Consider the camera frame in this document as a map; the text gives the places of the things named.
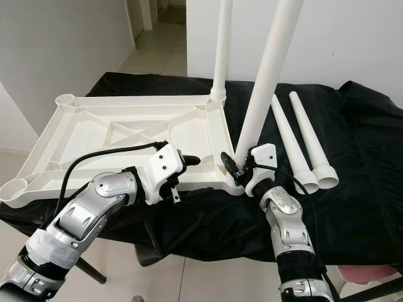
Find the pink object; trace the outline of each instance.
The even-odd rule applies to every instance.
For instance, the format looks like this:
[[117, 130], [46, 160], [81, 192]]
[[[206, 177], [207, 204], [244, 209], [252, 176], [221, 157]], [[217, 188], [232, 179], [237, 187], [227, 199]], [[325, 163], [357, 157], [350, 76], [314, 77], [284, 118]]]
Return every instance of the pink object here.
[[392, 266], [338, 266], [340, 275], [347, 282], [366, 285], [395, 274]]

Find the white wall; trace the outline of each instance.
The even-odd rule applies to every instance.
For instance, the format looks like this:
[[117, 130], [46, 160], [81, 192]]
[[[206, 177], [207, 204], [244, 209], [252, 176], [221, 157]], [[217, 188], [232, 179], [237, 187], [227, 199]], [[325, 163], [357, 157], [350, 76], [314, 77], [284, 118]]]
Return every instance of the white wall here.
[[[230, 80], [254, 81], [277, 0], [234, 0]], [[188, 76], [212, 78], [219, 1], [187, 0]], [[304, 2], [280, 82], [348, 80], [403, 108], [403, 1]]]
[[132, 48], [124, 0], [0, 0], [0, 81], [37, 133]]
[[38, 135], [1, 82], [0, 107], [0, 152], [10, 149], [31, 150]]

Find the black fabric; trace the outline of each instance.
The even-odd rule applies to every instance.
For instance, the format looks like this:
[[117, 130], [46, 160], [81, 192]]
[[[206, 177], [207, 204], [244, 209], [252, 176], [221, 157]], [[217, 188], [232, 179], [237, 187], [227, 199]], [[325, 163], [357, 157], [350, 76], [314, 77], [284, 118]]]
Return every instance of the black fabric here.
[[[88, 96], [208, 94], [209, 79], [106, 73]], [[234, 148], [253, 89], [252, 82], [228, 82], [225, 117]], [[279, 84], [276, 94], [305, 157], [304, 141], [288, 98], [297, 91], [340, 183], [312, 194], [319, 216], [319, 239], [326, 264], [403, 263], [403, 111], [385, 95], [347, 82], [334, 90], [322, 85]], [[290, 170], [273, 112], [259, 140], [274, 143], [278, 167]], [[305, 197], [281, 174], [276, 182], [304, 207], [312, 240], [312, 212]], [[179, 254], [200, 260], [248, 257], [274, 261], [270, 227], [258, 202], [247, 196], [202, 189], [176, 205], [136, 203], [115, 213], [101, 237], [136, 243], [143, 265]], [[52, 213], [55, 200], [20, 209], [0, 205], [0, 218], [30, 235]]]

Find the white cylinder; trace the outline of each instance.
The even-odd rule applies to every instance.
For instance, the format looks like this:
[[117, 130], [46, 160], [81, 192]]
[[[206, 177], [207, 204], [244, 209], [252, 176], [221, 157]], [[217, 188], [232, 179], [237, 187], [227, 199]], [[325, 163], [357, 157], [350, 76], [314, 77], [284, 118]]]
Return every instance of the white cylinder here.
[[302, 3], [303, 0], [280, 0], [277, 5], [235, 152], [239, 169], [244, 167], [247, 151], [259, 141]]
[[210, 99], [217, 102], [225, 102], [227, 98], [225, 80], [227, 78], [229, 60], [231, 13], [232, 0], [221, 0], [214, 79], [213, 87], [210, 91]]
[[[276, 123], [278, 129], [280, 130], [281, 139], [283, 140], [285, 151], [287, 153], [288, 160], [290, 161], [294, 177], [301, 182], [309, 194], [316, 192], [319, 189], [316, 176], [309, 169], [308, 163], [305, 160], [297, 139], [292, 132], [291, 126], [285, 117], [283, 108], [281, 108], [276, 95], [274, 95], [273, 99], [271, 100], [271, 109], [273, 109], [273, 113], [275, 114]], [[304, 193], [298, 185], [295, 185], [295, 189], [300, 194]]]
[[329, 165], [329, 161], [326, 158], [321, 143], [317, 139], [315, 130], [309, 121], [298, 94], [295, 91], [292, 91], [290, 93], [290, 99], [319, 187], [321, 189], [330, 189], [337, 186], [339, 183], [339, 177], [333, 167]]

